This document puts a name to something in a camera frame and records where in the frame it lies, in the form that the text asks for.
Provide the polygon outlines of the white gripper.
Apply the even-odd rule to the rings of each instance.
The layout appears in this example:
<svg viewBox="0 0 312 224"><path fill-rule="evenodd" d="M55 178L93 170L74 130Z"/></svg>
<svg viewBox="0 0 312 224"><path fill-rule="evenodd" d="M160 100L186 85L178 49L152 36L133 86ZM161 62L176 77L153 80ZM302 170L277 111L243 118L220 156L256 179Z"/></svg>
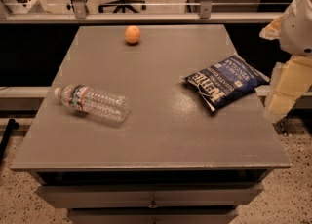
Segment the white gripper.
<svg viewBox="0 0 312 224"><path fill-rule="evenodd" d="M280 38L281 49L297 55L276 63L265 99L267 114L287 115L312 86L312 0L292 0L283 16L262 28L259 37Z"/></svg>

